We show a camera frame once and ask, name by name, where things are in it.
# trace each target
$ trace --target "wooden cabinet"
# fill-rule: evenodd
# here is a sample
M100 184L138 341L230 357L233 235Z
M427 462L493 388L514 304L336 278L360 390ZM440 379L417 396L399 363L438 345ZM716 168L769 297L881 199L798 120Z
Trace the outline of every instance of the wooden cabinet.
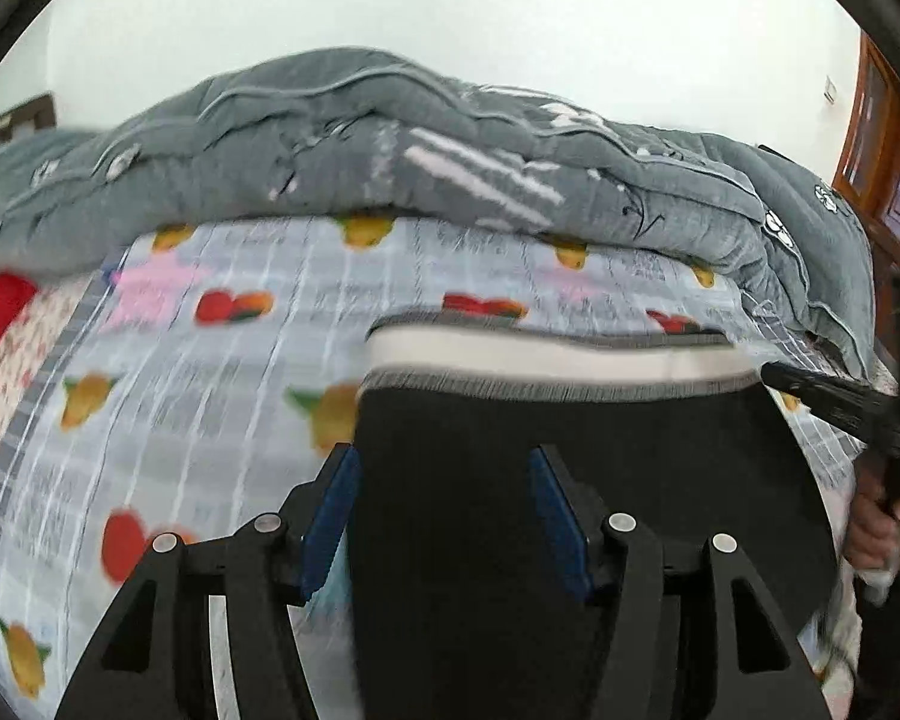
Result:
M895 357L890 273L900 268L900 82L866 36L853 116L833 186L856 208L871 239L877 341Z

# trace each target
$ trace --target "bed sheet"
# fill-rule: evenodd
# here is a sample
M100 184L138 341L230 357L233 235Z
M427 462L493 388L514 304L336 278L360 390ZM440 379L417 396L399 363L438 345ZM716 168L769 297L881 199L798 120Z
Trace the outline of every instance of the bed sheet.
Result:
M706 324L755 364L828 369L730 280L648 251L409 218L141 239L92 279L0 445L0 689L21 718L53 716L150 536L216 538L272 511L349 439L370 324L440 306L571 335ZM860 445L778 405L842 533ZM360 716L346 585L338 554L327 587L290 615L322 718ZM841 609L852 635L852 595ZM236 717L220 604L211 629L221 717ZM802 642L823 668L806 632ZM824 691L847 694L839 677Z
M67 279L34 295L0 339L0 442L26 388L86 291L89 277Z

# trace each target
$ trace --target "red apple print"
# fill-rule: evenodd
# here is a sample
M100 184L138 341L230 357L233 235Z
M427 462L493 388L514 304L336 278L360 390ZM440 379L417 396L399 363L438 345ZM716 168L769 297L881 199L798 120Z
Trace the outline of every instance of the red apple print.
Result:
M510 319L523 319L527 315L527 307L515 300L506 298L480 300L480 298L474 298L473 295L461 295L460 293L444 295L443 309L445 311L461 311L465 314L480 314L485 317L509 317Z
M443 307L447 311L463 311L465 314L483 314L484 302L470 295L447 293L443 296Z
M197 311L194 312L194 322L197 324L218 324L230 319L233 312L233 298L225 290L210 290L203 293Z
M680 314L663 314L660 311L647 309L647 316L659 324L663 328L663 332L670 336L700 331L700 326L693 319L682 317Z
M133 509L114 509L103 526L100 560L103 573L122 584L146 550L143 523Z

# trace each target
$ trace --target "metal screw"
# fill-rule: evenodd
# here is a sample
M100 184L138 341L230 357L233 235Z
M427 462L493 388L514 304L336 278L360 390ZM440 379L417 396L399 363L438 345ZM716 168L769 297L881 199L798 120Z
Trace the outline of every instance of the metal screw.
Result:
M282 522L279 514L261 514L253 520L253 527L257 533L273 533Z
M154 552L170 552L176 546L176 533L161 533L154 538Z
M629 533L636 527L636 520L626 512L610 514L610 519L607 522L610 522L610 527L613 530L620 533Z
M730 536L729 533L717 533L716 536L713 536L713 547L718 552L730 555L731 552L736 552L737 539Z

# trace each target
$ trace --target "white wall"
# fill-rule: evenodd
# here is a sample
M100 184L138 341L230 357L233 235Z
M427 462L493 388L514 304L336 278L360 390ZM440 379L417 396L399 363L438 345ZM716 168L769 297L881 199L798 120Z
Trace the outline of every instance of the white wall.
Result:
M44 9L1 61L0 114L47 92L49 32L50 12Z
M338 44L766 143L831 178L859 31L833 0L55 0L47 69L60 121L104 127L209 74Z

